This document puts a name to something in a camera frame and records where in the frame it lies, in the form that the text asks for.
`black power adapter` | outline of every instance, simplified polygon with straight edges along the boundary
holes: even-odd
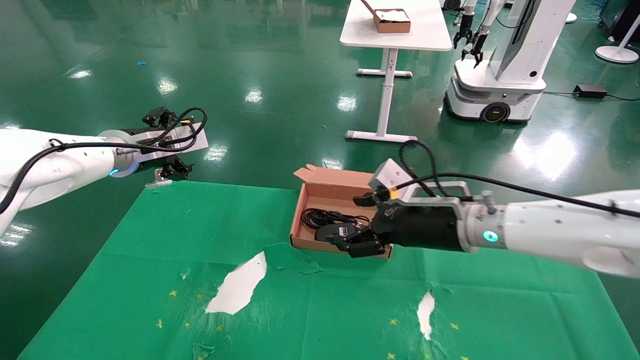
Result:
[[[576,85],[573,92],[578,97],[587,97],[589,99],[604,99],[607,91],[600,85]]]

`white tissue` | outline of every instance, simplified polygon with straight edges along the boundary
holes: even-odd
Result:
[[[393,22],[408,22],[409,17],[403,11],[391,10],[388,12],[382,12],[380,10],[376,10],[376,15],[380,18],[380,20],[384,21],[393,21]]]

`green tablecloth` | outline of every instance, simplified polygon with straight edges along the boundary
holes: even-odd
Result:
[[[227,273],[288,241],[297,198],[186,181],[145,190],[20,359],[639,358],[593,272],[497,250],[303,250],[323,271],[270,267],[240,312],[205,313]],[[272,247],[270,264],[273,249],[297,252]],[[429,290],[426,341],[416,310]]]

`open cardboard box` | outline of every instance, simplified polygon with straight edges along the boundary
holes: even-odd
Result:
[[[353,203],[354,196],[362,196],[371,192],[369,180],[372,174],[332,168],[319,168],[307,165],[300,168],[295,176],[304,181],[298,197],[296,213],[293,216],[291,226],[291,245],[293,247],[310,250],[340,252],[337,247],[324,241],[316,241],[316,231],[308,228],[300,220],[302,211],[308,208],[319,208],[331,211],[339,211],[345,215],[364,215],[373,219],[377,208],[361,208]],[[376,258],[388,259],[391,256],[393,245],[385,247],[385,253],[376,255]]]
[[[406,18],[409,19],[409,16],[406,14],[406,11],[402,8],[396,9],[374,9],[367,2],[367,0],[362,0],[364,6],[369,9],[369,11],[373,14],[373,22],[376,25],[376,29],[378,29],[378,33],[408,33],[411,30],[411,20],[402,21],[402,22],[388,22],[380,19],[376,12],[390,12],[392,10],[403,12],[406,15]]]

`glossy floor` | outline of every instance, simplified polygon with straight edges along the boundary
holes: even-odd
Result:
[[[211,146],[184,157],[197,162],[194,181],[297,188],[291,173],[307,163],[371,172],[398,145],[344,140],[350,129],[375,130],[383,81],[355,76],[379,66],[381,50],[339,44],[348,3],[0,1],[0,126],[96,135],[141,127],[157,106],[201,106]],[[487,51],[500,32],[492,30]],[[584,83],[640,95],[638,65],[594,56],[605,38],[595,21],[567,25],[545,73],[547,90]],[[398,59],[414,78],[396,81],[390,132],[430,144],[441,170],[565,195],[640,187],[640,102],[544,95],[525,127],[462,122],[442,108],[459,56],[400,51]],[[421,154],[410,159],[427,172]],[[151,177],[104,179],[16,217],[0,238],[1,360],[16,357],[46,321]],[[491,189],[500,202],[533,199]],[[180,236],[163,229],[162,218],[162,204],[149,209],[158,231]],[[603,282],[639,344],[638,282]]]

